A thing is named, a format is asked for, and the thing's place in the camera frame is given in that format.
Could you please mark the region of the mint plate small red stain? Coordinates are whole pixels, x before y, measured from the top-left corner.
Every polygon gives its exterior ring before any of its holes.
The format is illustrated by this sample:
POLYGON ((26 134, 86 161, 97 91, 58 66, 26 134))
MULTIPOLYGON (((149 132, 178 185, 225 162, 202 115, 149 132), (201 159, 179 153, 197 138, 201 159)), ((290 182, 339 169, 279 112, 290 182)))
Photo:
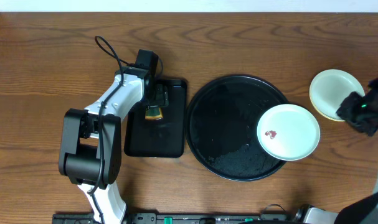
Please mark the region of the mint plate small red stain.
POLYGON ((352 92, 365 96, 359 81, 350 73, 329 69, 318 73, 309 87, 309 94, 316 107, 325 115, 341 119, 337 114, 341 103, 352 92))

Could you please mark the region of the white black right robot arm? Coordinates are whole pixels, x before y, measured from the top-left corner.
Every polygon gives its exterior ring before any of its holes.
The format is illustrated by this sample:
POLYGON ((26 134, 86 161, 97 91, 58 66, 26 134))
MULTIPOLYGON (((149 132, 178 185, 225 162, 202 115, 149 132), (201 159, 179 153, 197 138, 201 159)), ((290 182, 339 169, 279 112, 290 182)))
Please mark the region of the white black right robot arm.
MULTIPOLYGON (((340 104, 337 115, 360 133, 373 136, 378 131, 378 78, 369 82, 365 96, 352 92, 340 104)), ((378 223, 378 175, 373 194, 342 209, 329 212, 303 205, 293 218, 294 223, 378 223)))

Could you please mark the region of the orange green scrub sponge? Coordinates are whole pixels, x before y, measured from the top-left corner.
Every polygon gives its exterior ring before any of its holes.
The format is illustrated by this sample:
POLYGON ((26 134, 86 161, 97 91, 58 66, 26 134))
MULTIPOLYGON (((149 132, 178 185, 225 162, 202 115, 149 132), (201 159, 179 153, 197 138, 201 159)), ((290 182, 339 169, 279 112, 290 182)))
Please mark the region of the orange green scrub sponge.
POLYGON ((160 107, 149 107, 145 112, 145 120, 159 120, 163 119, 163 112, 160 107))

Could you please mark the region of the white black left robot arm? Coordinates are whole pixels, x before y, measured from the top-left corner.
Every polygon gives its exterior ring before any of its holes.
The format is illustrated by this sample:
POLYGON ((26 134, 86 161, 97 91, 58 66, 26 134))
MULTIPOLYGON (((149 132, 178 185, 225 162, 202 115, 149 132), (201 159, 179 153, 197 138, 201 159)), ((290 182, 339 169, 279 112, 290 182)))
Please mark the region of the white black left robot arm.
POLYGON ((62 128, 59 172, 88 199, 93 223, 122 223, 126 203, 116 178, 121 167, 121 122, 138 103, 155 94, 157 68, 123 66, 111 86, 82 110, 69 109, 62 128))

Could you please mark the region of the yellow plate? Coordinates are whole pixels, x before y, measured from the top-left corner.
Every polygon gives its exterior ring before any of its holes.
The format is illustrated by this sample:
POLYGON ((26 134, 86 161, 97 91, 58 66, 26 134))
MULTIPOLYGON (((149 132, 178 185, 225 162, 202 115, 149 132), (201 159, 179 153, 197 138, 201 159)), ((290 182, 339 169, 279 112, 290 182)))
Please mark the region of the yellow plate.
POLYGON ((342 119, 335 119, 335 118, 329 117, 329 116, 325 115, 324 113, 322 113, 322 112, 316 107, 316 105, 315 105, 314 101, 312 100, 310 94, 309 94, 309 99, 310 99, 311 104, 313 105, 314 109, 315 109, 315 110, 316 110, 321 116, 323 116, 324 118, 327 118, 327 119, 329 119, 329 120, 331 120, 331 121, 344 122, 344 120, 342 120, 342 119))

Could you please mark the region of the mint plate large red stain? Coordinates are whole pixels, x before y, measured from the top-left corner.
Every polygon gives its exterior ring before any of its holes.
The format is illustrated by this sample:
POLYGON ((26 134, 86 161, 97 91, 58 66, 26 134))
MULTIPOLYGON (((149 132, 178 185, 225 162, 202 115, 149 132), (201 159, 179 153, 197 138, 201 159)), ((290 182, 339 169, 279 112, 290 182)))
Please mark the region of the mint plate large red stain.
POLYGON ((257 138, 271 156, 297 161, 309 156, 318 146, 321 131, 316 118, 305 108, 282 104, 262 114, 257 138))

